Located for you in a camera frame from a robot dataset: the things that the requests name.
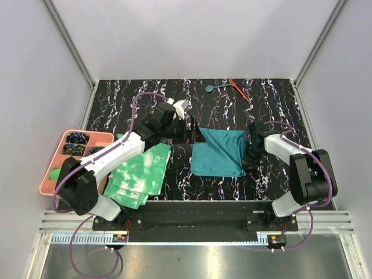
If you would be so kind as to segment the teal satin napkin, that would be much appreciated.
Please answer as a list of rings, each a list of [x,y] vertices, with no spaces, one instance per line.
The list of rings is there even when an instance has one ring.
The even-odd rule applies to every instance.
[[[242,158],[246,146],[242,130],[200,129],[206,142],[193,144],[191,173],[204,177],[242,177],[246,175]]]

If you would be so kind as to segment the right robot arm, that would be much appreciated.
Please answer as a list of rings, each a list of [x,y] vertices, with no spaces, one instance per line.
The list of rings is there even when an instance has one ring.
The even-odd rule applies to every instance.
[[[338,192],[327,151],[305,148],[286,137],[293,128],[283,122],[253,122],[248,126],[242,165],[245,170],[258,167],[261,157],[274,155],[289,166],[289,191],[274,200],[264,215],[269,230],[277,230],[285,217],[303,209],[327,206]]]

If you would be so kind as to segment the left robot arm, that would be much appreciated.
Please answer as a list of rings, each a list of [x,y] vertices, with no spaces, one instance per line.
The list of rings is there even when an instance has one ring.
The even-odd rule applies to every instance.
[[[170,139],[174,144],[197,144],[206,140],[195,116],[185,120],[187,101],[163,102],[143,120],[130,126],[117,141],[80,160],[67,158],[61,167],[54,197],[59,197],[77,215],[91,214],[105,219],[113,230],[125,225],[123,207],[98,192],[97,186],[125,161]]]

